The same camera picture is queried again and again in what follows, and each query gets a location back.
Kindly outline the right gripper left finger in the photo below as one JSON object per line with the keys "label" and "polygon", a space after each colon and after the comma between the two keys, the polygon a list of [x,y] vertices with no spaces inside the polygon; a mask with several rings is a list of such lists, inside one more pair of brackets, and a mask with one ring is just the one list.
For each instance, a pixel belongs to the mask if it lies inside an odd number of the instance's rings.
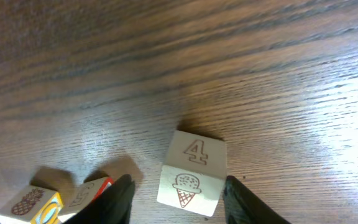
{"label": "right gripper left finger", "polygon": [[129,224],[135,181],[124,174],[64,224]]}

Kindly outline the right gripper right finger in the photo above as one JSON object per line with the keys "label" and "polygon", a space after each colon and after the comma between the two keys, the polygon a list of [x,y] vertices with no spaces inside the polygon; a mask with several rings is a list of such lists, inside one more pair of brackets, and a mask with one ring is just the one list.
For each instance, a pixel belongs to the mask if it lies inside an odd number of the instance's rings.
{"label": "right gripper right finger", "polygon": [[226,177],[223,200],[227,224],[290,224],[233,175]]}

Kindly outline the wooden block number five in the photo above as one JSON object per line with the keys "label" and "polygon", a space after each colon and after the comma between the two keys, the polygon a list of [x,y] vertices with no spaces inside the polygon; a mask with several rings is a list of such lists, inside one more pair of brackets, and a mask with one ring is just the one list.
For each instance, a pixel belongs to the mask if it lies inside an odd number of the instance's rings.
{"label": "wooden block number five", "polygon": [[76,215],[93,200],[99,197],[107,188],[112,186],[113,179],[109,176],[92,180],[81,184],[73,194],[73,197],[65,204],[58,214],[60,223]]}

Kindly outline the wooden block number four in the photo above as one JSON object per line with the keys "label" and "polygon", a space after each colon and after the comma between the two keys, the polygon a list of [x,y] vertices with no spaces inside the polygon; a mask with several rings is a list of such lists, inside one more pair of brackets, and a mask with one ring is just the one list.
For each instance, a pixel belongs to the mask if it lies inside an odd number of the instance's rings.
{"label": "wooden block number four", "polygon": [[224,141],[176,130],[162,165],[157,202],[211,217],[226,176]]}

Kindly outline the wooden block pineapple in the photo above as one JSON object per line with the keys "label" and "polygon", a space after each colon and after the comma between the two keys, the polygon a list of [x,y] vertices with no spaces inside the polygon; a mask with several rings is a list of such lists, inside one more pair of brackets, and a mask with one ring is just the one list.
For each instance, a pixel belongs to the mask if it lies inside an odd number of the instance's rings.
{"label": "wooden block pineapple", "polygon": [[58,214],[63,207],[58,191],[28,185],[0,209],[0,223],[58,223]]}

